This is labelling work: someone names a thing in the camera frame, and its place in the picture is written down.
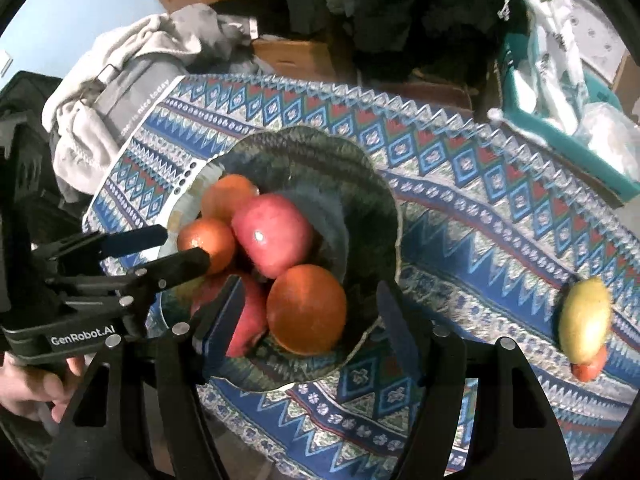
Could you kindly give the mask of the person's left hand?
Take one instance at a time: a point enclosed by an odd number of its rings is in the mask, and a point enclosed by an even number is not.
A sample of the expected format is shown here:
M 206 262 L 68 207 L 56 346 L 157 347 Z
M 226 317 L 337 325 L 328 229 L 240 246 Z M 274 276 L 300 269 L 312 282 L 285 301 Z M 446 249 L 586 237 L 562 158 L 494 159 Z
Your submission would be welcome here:
M 10 413 L 39 419 L 39 405 L 52 404 L 51 418 L 60 422 L 86 370 L 82 356 L 66 360 L 64 377 L 41 368 L 19 366 L 11 353 L 1 361 L 1 406 Z

